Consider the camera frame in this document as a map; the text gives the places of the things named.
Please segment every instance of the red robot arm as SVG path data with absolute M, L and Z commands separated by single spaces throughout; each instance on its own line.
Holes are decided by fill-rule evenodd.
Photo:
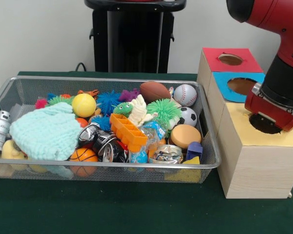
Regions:
M 227 6 L 234 19 L 281 36 L 278 54 L 264 83 L 250 91 L 245 107 L 270 119 L 278 128 L 290 131 L 293 129 L 293 0 L 227 0 Z

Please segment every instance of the circular hole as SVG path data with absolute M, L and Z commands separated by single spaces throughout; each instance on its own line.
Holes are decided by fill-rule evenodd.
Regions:
M 250 89 L 252 89 L 255 84 L 255 80 L 242 77 L 233 78 L 228 81 L 228 86 L 231 90 L 246 96 L 249 94 Z
M 218 58 L 222 63 L 230 66 L 238 66 L 243 62 L 243 59 L 241 59 L 239 56 L 231 54 L 221 54 Z
M 259 114 L 252 114 L 249 118 L 251 125 L 266 134 L 277 134 L 281 129 L 276 127 L 275 124 Z

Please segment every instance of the metal basket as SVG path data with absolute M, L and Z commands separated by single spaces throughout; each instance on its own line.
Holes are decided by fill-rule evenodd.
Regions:
M 146 80 L 106 78 L 62 78 L 62 77 L 15 77 L 7 80 L 0 89 L 0 110 L 9 111 L 12 121 L 33 111 L 39 97 L 47 93 L 72 94 L 79 90 L 98 89 L 100 92 L 132 90 Z M 167 88 L 181 84 L 193 86 L 198 99 L 192 106 L 199 121 L 196 128 L 202 133 L 203 155 L 201 165 L 188 164 L 132 164 L 71 161 L 36 161 L 0 159 L 0 178 L 53 179 L 53 180 L 96 180 L 137 182 L 202 183 L 213 168 L 219 166 L 221 158 L 212 127 L 209 108 L 203 87 L 191 81 L 161 81 Z M 47 172 L 37 172 L 37 167 Z M 82 170 L 84 176 L 74 172 Z

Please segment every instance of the green spiky ball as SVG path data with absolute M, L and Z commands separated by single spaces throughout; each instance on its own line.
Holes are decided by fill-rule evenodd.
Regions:
M 147 113 L 157 113 L 158 117 L 155 120 L 160 120 L 165 124 L 169 124 L 169 120 L 175 117 L 181 117 L 181 110 L 170 101 L 170 99 L 157 100 L 146 106 Z
M 129 117 L 132 109 L 133 106 L 129 102 L 123 102 L 115 107 L 113 113 Z
M 63 98 L 62 96 L 55 96 L 54 98 L 48 101 L 48 104 L 46 106 L 52 106 L 60 102 L 66 102 L 67 104 L 72 105 L 74 97 L 75 96 L 72 96 L 70 98 Z

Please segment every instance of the blue box face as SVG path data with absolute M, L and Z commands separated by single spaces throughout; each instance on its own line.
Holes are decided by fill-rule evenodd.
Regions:
M 232 102 L 245 102 L 247 95 L 239 94 L 228 86 L 228 82 L 233 79 L 253 80 L 258 83 L 263 83 L 265 79 L 264 73 L 236 73 L 236 72 L 213 72 L 216 84 L 224 99 Z

